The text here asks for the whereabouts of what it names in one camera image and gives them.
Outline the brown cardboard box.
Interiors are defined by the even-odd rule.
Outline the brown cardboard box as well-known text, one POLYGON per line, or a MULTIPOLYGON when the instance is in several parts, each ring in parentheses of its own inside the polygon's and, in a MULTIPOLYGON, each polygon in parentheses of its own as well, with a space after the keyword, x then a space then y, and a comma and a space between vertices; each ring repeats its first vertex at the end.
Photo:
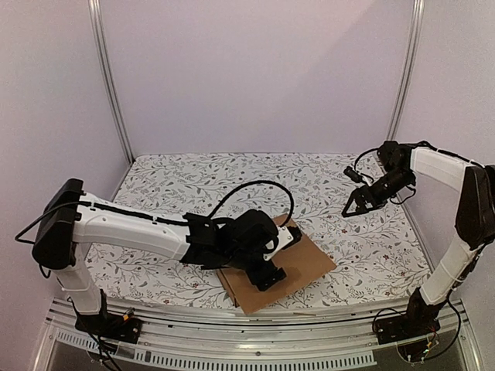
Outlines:
POLYGON ((246 315, 287 298, 336 268, 331 258, 301 231, 298 243, 270 259, 276 267, 284 269, 286 279, 267 291, 259 291, 245 270, 251 260, 264 260, 265 244, 277 236, 278 226, 297 224, 286 214, 272 219, 261 211, 250 210, 220 228, 220 241, 227 249, 228 261, 217 276, 234 306, 246 315))

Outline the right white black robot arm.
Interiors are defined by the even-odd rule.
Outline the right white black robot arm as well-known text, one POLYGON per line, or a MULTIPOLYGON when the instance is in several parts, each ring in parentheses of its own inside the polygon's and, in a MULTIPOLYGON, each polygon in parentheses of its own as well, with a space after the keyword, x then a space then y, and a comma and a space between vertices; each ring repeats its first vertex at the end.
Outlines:
POLYGON ((359 160, 343 173, 357 184, 343 207, 350 218, 373 213, 395 203, 401 191, 416 192, 419 179, 427 179, 447 192, 441 206, 432 196, 435 221, 440 228, 443 255, 431 275, 408 299, 405 313, 374 319, 372 330, 380 344, 400 342, 439 330, 440 311, 450 305, 455 289, 474 270, 483 251, 494 242, 494 167, 482 165, 427 141, 385 141, 372 152, 383 174, 372 178, 358 169, 359 160))

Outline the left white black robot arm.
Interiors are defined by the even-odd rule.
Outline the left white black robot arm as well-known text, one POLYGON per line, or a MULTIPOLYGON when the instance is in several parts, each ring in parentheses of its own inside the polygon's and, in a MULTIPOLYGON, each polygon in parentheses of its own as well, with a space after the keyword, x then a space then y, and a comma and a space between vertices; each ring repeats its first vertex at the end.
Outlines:
POLYGON ((68 179, 15 241, 25 243, 24 235, 37 229, 30 243, 33 259, 53 272, 69 295, 76 329, 95 339, 136 343, 142 320, 133 309, 122 315, 108 311, 107 295, 94 283, 78 250, 81 244, 142 250, 204 270, 239 269, 259 291, 266 291, 286 276, 273 257, 300 240, 298 228, 287 220, 276 224, 260 210, 249 209, 237 218, 217 218, 211 211, 172 219, 101 199, 85 192, 83 184, 68 179))

